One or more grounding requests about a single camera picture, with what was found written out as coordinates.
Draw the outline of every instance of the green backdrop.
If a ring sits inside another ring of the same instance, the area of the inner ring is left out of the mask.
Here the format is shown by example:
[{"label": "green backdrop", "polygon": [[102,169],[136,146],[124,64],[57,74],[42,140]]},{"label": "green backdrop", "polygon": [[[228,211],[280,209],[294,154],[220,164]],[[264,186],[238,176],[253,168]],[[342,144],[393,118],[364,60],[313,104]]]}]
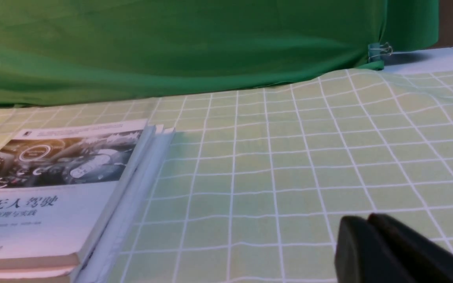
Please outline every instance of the green backdrop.
[{"label": "green backdrop", "polygon": [[0,0],[0,106],[254,88],[437,41],[438,0]]}]

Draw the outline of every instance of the checkered tablecloth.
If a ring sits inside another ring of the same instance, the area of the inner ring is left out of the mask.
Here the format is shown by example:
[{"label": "checkered tablecloth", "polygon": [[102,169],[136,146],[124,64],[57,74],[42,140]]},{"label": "checkered tablecloth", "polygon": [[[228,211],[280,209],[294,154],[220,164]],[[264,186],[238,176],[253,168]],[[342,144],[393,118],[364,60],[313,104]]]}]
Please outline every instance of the checkered tablecloth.
[{"label": "checkered tablecloth", "polygon": [[22,128],[176,127],[110,282],[332,283],[343,215],[389,213],[453,252],[453,72],[0,109]]}]

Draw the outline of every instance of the stack of books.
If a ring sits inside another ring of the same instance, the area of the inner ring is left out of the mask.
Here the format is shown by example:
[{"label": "stack of books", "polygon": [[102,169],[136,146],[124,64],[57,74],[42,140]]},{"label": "stack of books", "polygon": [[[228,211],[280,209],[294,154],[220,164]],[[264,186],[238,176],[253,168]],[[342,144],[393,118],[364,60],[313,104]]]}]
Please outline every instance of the stack of books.
[{"label": "stack of books", "polygon": [[145,119],[20,130],[0,149],[0,282],[109,272],[174,132]]}]

